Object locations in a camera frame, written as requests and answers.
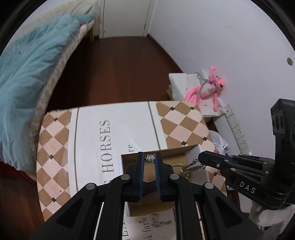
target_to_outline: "plush toy head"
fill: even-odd
[[[217,89],[223,89],[225,82],[219,77],[219,75],[215,75],[214,85]]]

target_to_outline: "red fabric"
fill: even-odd
[[[0,173],[3,177],[8,178],[22,178],[25,179],[31,183],[36,184],[36,182],[31,179],[25,172],[18,171],[14,167],[5,164],[4,162],[0,161]]]

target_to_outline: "stuffed animal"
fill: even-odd
[[[223,89],[225,82],[217,74],[215,76],[213,76],[213,71],[215,69],[216,69],[215,67],[210,67],[208,81],[205,84],[203,84],[201,86],[197,86],[197,87],[193,88],[192,90],[190,90],[184,99],[185,101],[189,101],[191,99],[191,97],[194,95],[191,102],[197,103],[197,100],[198,100],[198,106],[201,109],[202,98],[210,95],[211,93],[214,93],[213,110],[214,110],[214,112],[217,111],[217,90]]]

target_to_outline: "gloved hand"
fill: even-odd
[[[249,218],[259,227],[269,227],[283,222],[280,234],[284,231],[295,213],[295,205],[279,210],[262,210],[262,206],[252,201]]]

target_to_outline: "checkered tabletop pattern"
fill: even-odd
[[[37,188],[45,220],[71,198],[67,172],[71,115],[71,110],[47,113],[39,134]]]
[[[199,108],[190,102],[156,102],[168,148],[200,144],[202,150],[214,151],[215,146]],[[37,187],[45,220],[70,198],[68,137],[71,110],[47,113],[42,122],[37,150]],[[207,167],[210,181],[226,195],[224,178]]]

